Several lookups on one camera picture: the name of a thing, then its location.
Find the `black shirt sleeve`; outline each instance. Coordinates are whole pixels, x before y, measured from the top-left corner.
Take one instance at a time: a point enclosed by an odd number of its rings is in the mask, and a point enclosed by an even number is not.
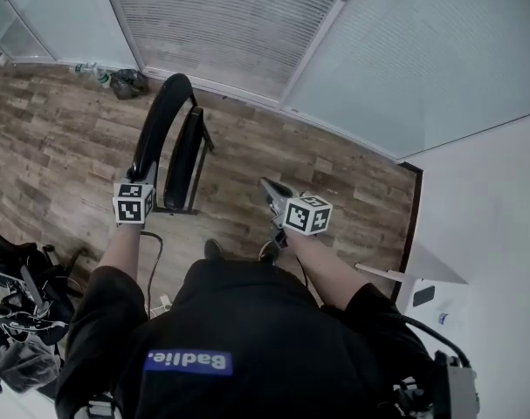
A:
[[[428,377],[434,362],[422,341],[407,325],[397,319],[383,318],[383,313],[399,312],[373,284],[366,284],[352,297],[346,310],[334,316],[368,341],[391,383],[410,376],[417,381]]]
[[[109,390],[120,346],[147,320],[142,290],[132,278],[113,267],[93,272],[69,329],[55,397],[59,419]]]

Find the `person's left arm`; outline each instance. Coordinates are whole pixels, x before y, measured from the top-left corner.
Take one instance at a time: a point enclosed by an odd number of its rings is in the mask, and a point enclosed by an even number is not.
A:
[[[140,237],[140,226],[117,229],[72,317],[55,398],[59,419],[73,417],[92,397],[108,391],[123,342],[148,319],[135,281]]]

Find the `person's right arm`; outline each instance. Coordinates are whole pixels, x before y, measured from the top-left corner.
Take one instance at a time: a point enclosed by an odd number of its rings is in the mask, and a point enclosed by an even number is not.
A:
[[[394,303],[316,237],[285,231],[288,245],[327,306],[323,310],[368,341],[390,381],[429,376],[434,363],[422,341],[405,324],[382,316],[399,313]]]

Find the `clear plastic bag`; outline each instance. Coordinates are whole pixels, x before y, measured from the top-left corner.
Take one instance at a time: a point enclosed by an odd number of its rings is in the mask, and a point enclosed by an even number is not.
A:
[[[61,359],[34,334],[26,341],[14,342],[0,359],[0,378],[12,390],[23,394],[54,381],[59,376]]]
[[[111,83],[115,96],[120,100],[130,100],[140,94],[148,93],[146,77],[133,69],[124,68],[111,76]]]

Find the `shoe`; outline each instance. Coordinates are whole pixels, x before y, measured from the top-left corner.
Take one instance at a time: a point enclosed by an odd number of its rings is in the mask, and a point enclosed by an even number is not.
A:
[[[205,259],[224,259],[224,250],[216,239],[209,239],[204,244],[204,258]]]
[[[279,247],[276,246],[274,241],[267,241],[261,247],[261,251],[258,253],[258,261],[274,265],[278,256]]]

